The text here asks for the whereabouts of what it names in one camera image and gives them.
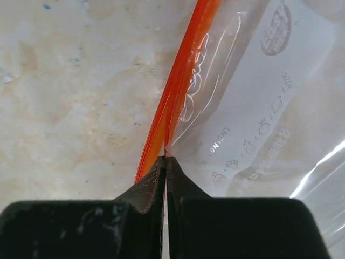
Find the clear zip bag orange zipper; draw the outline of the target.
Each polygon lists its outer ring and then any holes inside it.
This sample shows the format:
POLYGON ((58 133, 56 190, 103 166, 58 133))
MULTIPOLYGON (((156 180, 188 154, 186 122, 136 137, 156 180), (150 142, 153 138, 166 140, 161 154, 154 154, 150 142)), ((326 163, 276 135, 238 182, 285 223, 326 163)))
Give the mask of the clear zip bag orange zipper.
POLYGON ((344 258, 344 1, 198 1, 144 146, 213 197, 288 197, 344 258))

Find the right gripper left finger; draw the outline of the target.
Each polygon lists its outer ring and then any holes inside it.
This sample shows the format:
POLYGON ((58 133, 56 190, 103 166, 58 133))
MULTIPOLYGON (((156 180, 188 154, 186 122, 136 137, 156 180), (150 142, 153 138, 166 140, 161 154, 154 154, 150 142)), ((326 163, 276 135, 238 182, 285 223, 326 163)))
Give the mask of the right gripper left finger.
POLYGON ((161 258, 165 158, 112 200, 18 201, 1 212, 1 258, 161 258))

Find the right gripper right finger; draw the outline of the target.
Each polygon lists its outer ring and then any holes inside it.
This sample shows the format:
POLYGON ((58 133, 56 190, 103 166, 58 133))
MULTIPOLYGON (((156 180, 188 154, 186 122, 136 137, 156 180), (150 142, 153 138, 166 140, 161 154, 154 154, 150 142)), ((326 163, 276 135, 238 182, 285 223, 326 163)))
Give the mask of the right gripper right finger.
POLYGON ((167 158, 171 258, 329 258, 307 206, 289 198, 215 198, 167 158))

